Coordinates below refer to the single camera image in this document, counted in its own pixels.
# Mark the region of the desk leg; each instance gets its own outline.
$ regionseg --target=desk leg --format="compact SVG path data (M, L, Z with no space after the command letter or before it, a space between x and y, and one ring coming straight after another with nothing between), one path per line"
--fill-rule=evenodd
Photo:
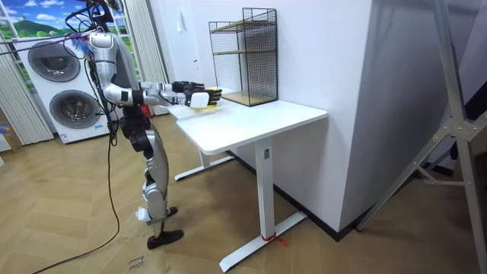
M255 143L255 147L261 235L251 240L251 242L245 244L238 250L235 250L232 254L226 256L220 262L220 267L223 272L227 272L241 260L247 258L252 253L258 251L258 249L270 242L265 241L263 238L270 239L274 233L276 236L279 236L307 217L303 212L296 212L291 217L274 226L272 139L268 137L266 139L259 140Z
M259 194L260 234L264 238L274 235L274 189L272 179L272 139L255 143L257 192Z
M210 167L214 167L216 165L223 164L224 162L227 162L227 161L233 160L233 159L234 159L233 157L227 156L225 158L218 159L217 161L210 162L210 160L208 159L208 156L206 156L205 154L203 154L203 152L200 151L199 152L199 160L201 161L201 167L193 168L192 170L182 172L181 174L174 176L174 179L175 180L184 179L186 177L189 177L189 176L195 175L201 171L204 171Z

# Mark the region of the window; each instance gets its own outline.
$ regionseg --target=window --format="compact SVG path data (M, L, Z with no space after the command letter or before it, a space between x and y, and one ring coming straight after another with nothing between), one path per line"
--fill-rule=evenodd
M83 2L76 1L24 1L19 5L18 0L0 0L0 37L10 40L18 37L55 37L72 33L72 30L65 24L65 18L73 11L78 11L84 7ZM135 72L140 79L138 68L138 58L136 56L135 45L132 43L132 36L126 26L126 16L117 11L111 11L114 18L113 23L108 24L110 32L117 33L122 37L123 42L129 48L134 58ZM86 30L86 26L78 19L68 21L75 29ZM10 49L14 49L13 44L8 44ZM24 76L27 87L35 93L35 88L27 74L22 61L15 53L12 55L19 72Z

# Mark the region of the painted sky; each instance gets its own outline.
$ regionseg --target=painted sky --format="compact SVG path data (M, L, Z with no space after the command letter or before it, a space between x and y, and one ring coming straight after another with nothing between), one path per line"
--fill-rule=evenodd
M49 25L58 29L65 27L65 18L74 11L85 7L84 2L75 0L2 0L8 16L14 21L25 16L29 21ZM69 23L78 27L79 20L72 18Z

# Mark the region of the desk top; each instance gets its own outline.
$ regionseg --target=desk top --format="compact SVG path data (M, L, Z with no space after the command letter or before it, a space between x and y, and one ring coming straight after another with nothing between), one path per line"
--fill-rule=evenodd
M328 116L325 110L277 100L246 107L221 99L216 107L192 110L168 108L177 126L206 155L255 142Z

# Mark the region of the humanoid robot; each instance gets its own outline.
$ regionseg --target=humanoid robot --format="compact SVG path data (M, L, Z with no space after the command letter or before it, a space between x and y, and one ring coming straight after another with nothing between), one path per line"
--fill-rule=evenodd
M135 151L142 151L147 168L142 196L148 209L136 213L140 221L154 227L154 236L148 239L148 249L170 244L183 236L181 230L164 231L164 221L177 212L167 207L169 180L167 156L161 137L141 111L141 105L170 106L185 104L192 108L216 105L221 91L206 90L203 84L180 81L173 84L139 82L132 65L132 56L123 40L107 33L106 21L96 20L97 32L90 33L88 43L93 55L89 62L91 78L99 87L102 100L122 107L120 128Z

